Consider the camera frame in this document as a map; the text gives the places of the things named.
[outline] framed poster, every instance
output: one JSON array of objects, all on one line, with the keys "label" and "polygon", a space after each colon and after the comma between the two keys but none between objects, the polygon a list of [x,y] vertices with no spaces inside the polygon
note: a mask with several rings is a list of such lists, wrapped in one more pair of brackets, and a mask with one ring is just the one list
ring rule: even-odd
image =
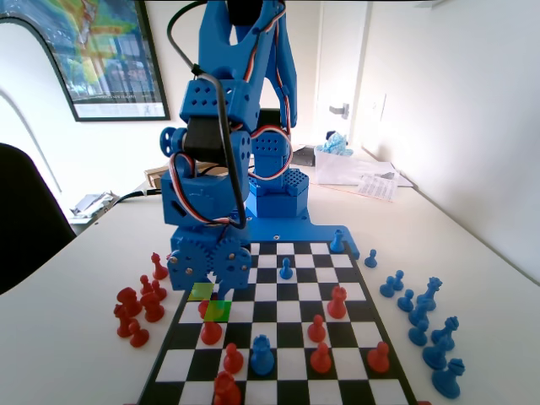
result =
[{"label": "framed poster", "polygon": [[42,44],[75,121],[169,120],[144,1],[0,0]]}]

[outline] chessboard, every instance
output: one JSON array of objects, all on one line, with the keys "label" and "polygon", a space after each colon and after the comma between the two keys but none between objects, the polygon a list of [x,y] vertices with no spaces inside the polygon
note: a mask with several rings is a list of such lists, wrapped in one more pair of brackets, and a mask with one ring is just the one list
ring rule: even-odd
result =
[{"label": "chessboard", "polygon": [[[188,301],[189,293],[184,293],[139,405],[210,405],[213,380],[224,369],[229,343],[244,356],[234,378],[246,405],[416,405],[347,245],[344,253],[333,254],[326,242],[252,243],[251,256],[248,287],[225,297],[232,301],[229,320],[220,323],[223,333],[214,345],[200,338],[200,302]],[[285,257],[294,271],[287,280],[279,276]],[[347,290],[347,314],[341,319],[327,312],[336,285]],[[317,343],[308,338],[307,328],[317,314],[324,318],[324,342],[332,359],[326,374],[310,366]],[[265,376],[249,365],[253,339],[261,334],[269,338],[275,358],[272,372]],[[379,375],[368,366],[367,353],[381,341],[390,349],[390,369]]]}]

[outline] black square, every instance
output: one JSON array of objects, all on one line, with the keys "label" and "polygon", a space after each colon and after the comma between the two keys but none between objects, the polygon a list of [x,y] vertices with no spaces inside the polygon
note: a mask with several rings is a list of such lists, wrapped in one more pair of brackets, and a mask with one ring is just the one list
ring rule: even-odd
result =
[{"label": "black square", "polygon": [[202,323],[178,323],[173,327],[174,331],[168,348],[195,348],[197,346]]},{"label": "black square", "polygon": [[254,301],[256,284],[247,284],[245,289],[235,289],[233,301]]},{"label": "black square", "polygon": [[375,405],[370,382],[367,380],[339,381],[339,391],[343,405]]},{"label": "black square", "polygon": [[368,301],[345,300],[345,306],[352,322],[373,322],[375,320]]},{"label": "black square", "polygon": [[278,381],[278,403],[310,405],[307,381]]},{"label": "black square", "polygon": [[279,348],[303,348],[302,324],[294,322],[278,323],[278,347]]},{"label": "black square", "polygon": [[195,349],[186,381],[213,381],[218,374],[221,348]]},{"label": "black square", "polygon": [[298,301],[298,284],[278,284],[278,301]]},{"label": "black square", "polygon": [[315,267],[334,267],[330,255],[313,255]]},{"label": "black square", "polygon": [[313,322],[315,315],[320,315],[324,319],[324,309],[320,301],[301,301],[300,319],[303,322]]},{"label": "black square", "polygon": [[256,302],[253,307],[254,322],[277,322],[278,303],[276,301]]},{"label": "black square", "polygon": [[332,290],[339,285],[338,283],[319,283],[319,291],[321,291],[321,299],[323,301],[332,301]]},{"label": "black square", "polygon": [[256,270],[258,284],[275,284],[278,281],[278,270],[275,268],[258,268]]},{"label": "black square", "polygon": [[327,332],[333,348],[357,348],[350,322],[327,322]]},{"label": "black square", "polygon": [[[255,371],[253,371],[251,365],[247,368],[247,379],[248,380],[277,380],[278,379],[278,351],[275,348],[271,348],[270,351],[273,355],[273,369],[266,375],[257,375],[255,374]],[[249,360],[251,360],[251,356],[253,355],[253,349],[250,350],[250,357]]]},{"label": "black square", "polygon": [[296,279],[299,283],[316,283],[317,275],[314,268],[297,268]]},{"label": "black square", "polygon": [[228,323],[225,330],[224,347],[234,343],[237,348],[251,347],[251,323]]},{"label": "black square", "polygon": [[311,367],[311,354],[316,351],[316,348],[305,348],[305,365],[307,369],[307,379],[308,380],[337,380],[338,373],[336,372],[336,365],[334,364],[334,356],[332,355],[332,349],[328,349],[328,354],[330,354],[330,359],[332,359],[332,367],[327,373],[319,374],[313,367]]}]

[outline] white square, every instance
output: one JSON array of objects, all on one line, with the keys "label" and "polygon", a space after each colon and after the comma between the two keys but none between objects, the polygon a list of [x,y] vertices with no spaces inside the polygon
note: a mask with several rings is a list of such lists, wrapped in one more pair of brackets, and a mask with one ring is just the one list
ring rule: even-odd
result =
[{"label": "white square", "polygon": [[350,318],[348,317],[348,311],[345,312],[345,316],[341,319],[334,318],[328,313],[328,303],[330,301],[322,301],[322,309],[324,310],[324,317],[327,322],[349,322]]},{"label": "white square", "polygon": [[278,346],[278,324],[274,322],[253,322],[251,324],[251,343],[257,336],[266,335],[270,348]]},{"label": "white square", "polygon": [[294,245],[292,243],[278,243],[279,255],[294,255]]},{"label": "white square", "polygon": [[307,380],[304,349],[278,349],[278,380]]},{"label": "white square", "polygon": [[252,322],[253,301],[233,301],[230,304],[229,323]]},{"label": "white square", "polygon": [[197,340],[197,346],[195,346],[195,348],[223,348],[223,342],[225,340],[225,331],[227,330],[227,324],[219,323],[218,325],[221,326],[221,337],[219,338],[219,340],[212,345],[207,345],[205,342],[201,340],[201,335],[199,335],[199,339]]},{"label": "white square", "polygon": [[407,398],[399,380],[370,380],[376,405],[407,405]]},{"label": "white square", "polygon": [[330,254],[330,251],[328,250],[328,245],[326,243],[312,243],[311,253],[314,255],[328,255]]},{"label": "white square", "polygon": [[315,263],[313,262],[312,255],[294,255],[294,266],[296,268],[313,268]]},{"label": "white square", "polygon": [[374,322],[351,322],[359,348],[376,348],[382,342],[379,328]]},{"label": "white square", "polygon": [[339,286],[347,290],[347,300],[365,301],[364,291],[362,291],[360,283],[340,283]]},{"label": "white square", "polygon": [[261,255],[259,256],[258,268],[276,268],[278,266],[277,255]]},{"label": "white square", "polygon": [[278,403],[278,382],[248,381],[244,403],[246,405],[276,405]]},{"label": "white square", "polygon": [[156,381],[185,381],[192,364],[193,349],[167,350]]},{"label": "white square", "polygon": [[[233,377],[235,378],[235,381],[245,381],[247,380],[247,368],[250,365],[250,349],[239,348],[238,351],[244,357],[244,363],[242,364],[242,368],[240,369],[240,371],[238,371],[236,374],[233,374]],[[221,351],[221,360],[219,361],[218,373],[225,370],[223,362],[225,360],[226,355],[227,355],[227,351],[223,349]]]},{"label": "white square", "polygon": [[188,381],[182,389],[179,405],[208,405],[212,397],[213,381]]},{"label": "white square", "polygon": [[341,405],[341,393],[336,380],[309,380],[310,403],[317,405]]},{"label": "white square", "polygon": [[[305,348],[316,348],[319,346],[319,343],[313,342],[310,339],[310,335],[307,334],[307,329],[310,327],[312,323],[313,322],[302,322],[302,338],[304,339]],[[327,331],[327,334],[324,336],[324,339],[322,341],[326,343],[327,346],[330,348],[332,345],[330,344],[330,338],[328,337],[327,323],[323,322],[322,325],[324,326],[324,330]]]},{"label": "white square", "polygon": [[330,255],[334,267],[352,267],[353,263],[348,255]]},{"label": "white square", "polygon": [[278,286],[273,283],[260,283],[255,287],[255,301],[275,301],[278,299]]},{"label": "white square", "polygon": [[298,283],[300,301],[320,301],[321,291],[318,283]]},{"label": "white square", "polygon": [[278,301],[278,322],[302,322],[299,301]]},{"label": "white square", "polygon": [[317,267],[315,269],[317,281],[319,283],[337,283],[338,276],[334,267]]},{"label": "white square", "polygon": [[364,361],[357,348],[333,348],[332,355],[339,380],[367,380]]}]

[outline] green square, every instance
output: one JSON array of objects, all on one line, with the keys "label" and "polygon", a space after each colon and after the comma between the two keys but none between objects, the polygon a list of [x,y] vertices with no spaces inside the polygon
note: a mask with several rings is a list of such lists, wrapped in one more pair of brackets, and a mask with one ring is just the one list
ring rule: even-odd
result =
[{"label": "green square", "polygon": [[210,300],[213,291],[213,283],[194,283],[188,301]]},{"label": "green square", "polygon": [[205,322],[227,322],[229,320],[230,301],[214,300],[208,303]]}]

